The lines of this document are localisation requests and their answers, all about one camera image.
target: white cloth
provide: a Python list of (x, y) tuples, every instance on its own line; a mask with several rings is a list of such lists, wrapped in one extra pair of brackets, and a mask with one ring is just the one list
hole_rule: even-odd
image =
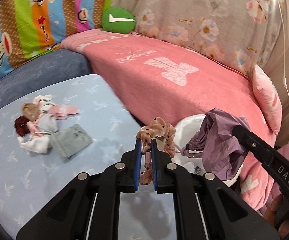
[(18, 142), (21, 148), (35, 153), (46, 153), (50, 148), (49, 135), (30, 136), (29, 141), (25, 142), (22, 137), (18, 137)]
[(48, 113), (49, 109), (52, 106), (56, 106), (57, 104), (55, 104), (54, 102), (51, 102), (51, 100), (53, 99), (53, 95), (45, 95), (45, 96), (37, 96), (33, 99), (33, 103), (34, 104), (38, 104), (39, 100), (41, 100), (39, 102), (39, 110), (41, 114), (46, 114)]

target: white cable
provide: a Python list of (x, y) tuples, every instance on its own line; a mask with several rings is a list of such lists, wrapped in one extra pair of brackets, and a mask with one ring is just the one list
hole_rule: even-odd
[(288, 86), (286, 84), (286, 32), (284, 28), (284, 22), (283, 22), (283, 15), (281, 11), (280, 2), (278, 1), (279, 9), (280, 9), (280, 15), (282, 19), (282, 30), (283, 30), (283, 86), (286, 88), (286, 92), (288, 93), (289, 98), (289, 90)]

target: hand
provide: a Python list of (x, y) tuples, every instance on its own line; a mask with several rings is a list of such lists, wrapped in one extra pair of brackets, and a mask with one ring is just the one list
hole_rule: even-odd
[[(283, 202), (283, 195), (278, 195), (272, 201), (270, 207), (267, 208), (263, 214), (263, 218), (274, 227), (274, 220), (276, 218), (276, 211), (281, 207)], [(281, 239), (285, 238), (289, 233), (289, 220), (284, 221), (278, 229), (278, 233)]]

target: green pillow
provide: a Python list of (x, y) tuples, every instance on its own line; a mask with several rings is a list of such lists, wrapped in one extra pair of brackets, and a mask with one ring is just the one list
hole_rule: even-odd
[(101, 23), (103, 31), (127, 34), (134, 30), (136, 19), (127, 10), (113, 7), (103, 13)]

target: blue cushion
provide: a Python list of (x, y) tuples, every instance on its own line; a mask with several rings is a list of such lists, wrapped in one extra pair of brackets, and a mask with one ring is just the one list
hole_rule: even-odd
[(44, 87), (91, 73), (84, 55), (67, 49), (52, 51), (0, 79), (0, 109)]

